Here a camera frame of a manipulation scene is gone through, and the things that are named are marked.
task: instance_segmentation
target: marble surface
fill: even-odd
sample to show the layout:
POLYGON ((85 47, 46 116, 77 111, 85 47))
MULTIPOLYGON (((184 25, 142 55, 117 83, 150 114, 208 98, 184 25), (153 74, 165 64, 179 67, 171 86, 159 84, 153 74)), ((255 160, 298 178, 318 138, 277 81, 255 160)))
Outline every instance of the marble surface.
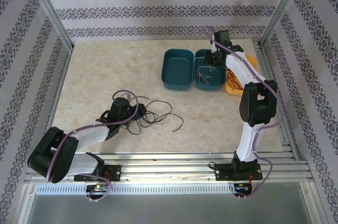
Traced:
MULTIPOLYGON (((232 41, 241 45, 246 54, 256 56, 250 39, 232 41)), ((230 95, 224 88, 202 91, 194 82, 187 91, 173 91, 166 89, 161 81, 166 50, 178 48, 195 53, 210 47, 208 40, 77 42, 53 126, 66 130, 92 124, 110 109, 115 91, 128 89, 138 96, 170 102, 173 112, 183 117, 184 127, 172 132, 179 123, 168 116, 162 125, 143 128, 137 136, 120 129, 112 139, 82 148, 80 152, 235 151, 243 127, 238 110, 240 96, 230 95)), ((163 114, 168 106, 156 102, 149 109, 163 114)), ((133 123, 130 130, 137 132, 137 125, 133 123)), ((277 129, 263 133, 259 150, 283 151, 277 129)))

